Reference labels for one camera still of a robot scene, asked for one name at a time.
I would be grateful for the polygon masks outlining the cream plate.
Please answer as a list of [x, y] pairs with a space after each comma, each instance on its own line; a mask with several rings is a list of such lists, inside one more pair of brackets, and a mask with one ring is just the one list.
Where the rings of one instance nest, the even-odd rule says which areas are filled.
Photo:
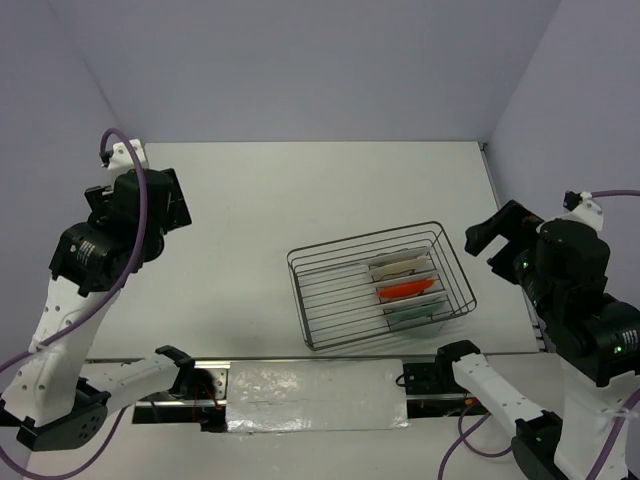
[[369, 270], [371, 277], [378, 281], [384, 278], [395, 277], [401, 274], [415, 272], [424, 269], [429, 264], [429, 260], [424, 257], [403, 259], [375, 266]]

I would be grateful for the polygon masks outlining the teal green plate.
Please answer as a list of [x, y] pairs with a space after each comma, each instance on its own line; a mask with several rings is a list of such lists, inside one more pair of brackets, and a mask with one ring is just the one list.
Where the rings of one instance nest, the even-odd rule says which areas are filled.
[[389, 310], [384, 316], [388, 330], [393, 334], [407, 334], [410, 330], [437, 323], [442, 312], [446, 313], [448, 301], [414, 305], [400, 310]]

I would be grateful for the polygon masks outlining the grey wire dish rack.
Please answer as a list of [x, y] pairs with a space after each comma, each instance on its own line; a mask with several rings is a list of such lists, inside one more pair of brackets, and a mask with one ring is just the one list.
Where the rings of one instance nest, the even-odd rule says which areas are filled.
[[[362, 260], [402, 249], [429, 246], [429, 264], [421, 270], [374, 280]], [[476, 295], [454, 246], [437, 221], [427, 221], [295, 248], [287, 256], [302, 338], [314, 352], [362, 345], [395, 335], [383, 316], [389, 310], [376, 290], [421, 279], [435, 284], [423, 294], [445, 291], [447, 312], [437, 323], [466, 316]]]

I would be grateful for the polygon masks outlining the white orange patterned plate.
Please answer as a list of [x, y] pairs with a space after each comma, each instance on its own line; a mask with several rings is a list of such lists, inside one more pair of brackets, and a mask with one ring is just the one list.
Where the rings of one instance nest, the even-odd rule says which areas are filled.
[[375, 268], [377, 266], [416, 259], [428, 254], [430, 250], [431, 248], [429, 246], [402, 249], [392, 253], [381, 254], [366, 260], [362, 260], [361, 263], [367, 265], [370, 268]]

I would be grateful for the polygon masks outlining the white floral plate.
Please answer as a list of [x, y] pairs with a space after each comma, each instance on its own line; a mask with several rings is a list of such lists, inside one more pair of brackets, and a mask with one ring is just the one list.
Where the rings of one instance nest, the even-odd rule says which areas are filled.
[[383, 310], [397, 310], [397, 309], [409, 308], [414, 305], [420, 306], [424, 304], [429, 304], [431, 302], [434, 302], [446, 296], [447, 296], [447, 293], [445, 291], [433, 292], [430, 294], [424, 294], [424, 295], [419, 295], [411, 298], [381, 303], [379, 307], [382, 308]]

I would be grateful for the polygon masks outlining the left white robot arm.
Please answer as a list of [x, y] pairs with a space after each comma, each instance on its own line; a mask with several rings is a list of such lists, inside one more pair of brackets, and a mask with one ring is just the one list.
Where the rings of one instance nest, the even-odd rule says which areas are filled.
[[161, 255], [167, 233], [191, 223], [175, 171], [149, 169], [139, 142], [100, 157], [111, 183], [86, 191], [88, 219], [61, 234], [26, 361], [1, 395], [18, 442], [33, 452], [82, 447], [114, 412], [159, 392], [185, 398], [196, 385], [194, 359], [173, 346], [97, 377], [81, 374], [128, 277]]

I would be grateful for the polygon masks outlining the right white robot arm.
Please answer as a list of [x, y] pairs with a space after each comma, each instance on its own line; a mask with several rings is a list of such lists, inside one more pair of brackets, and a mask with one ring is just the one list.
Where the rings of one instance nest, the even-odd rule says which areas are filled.
[[498, 374], [470, 341], [437, 353], [435, 380], [465, 390], [510, 436], [529, 479], [639, 475], [639, 312], [606, 292], [608, 244], [598, 197], [567, 192], [564, 213], [542, 219], [516, 201], [466, 232], [480, 254], [495, 238], [494, 274], [519, 286], [560, 359], [564, 409], [546, 410]]

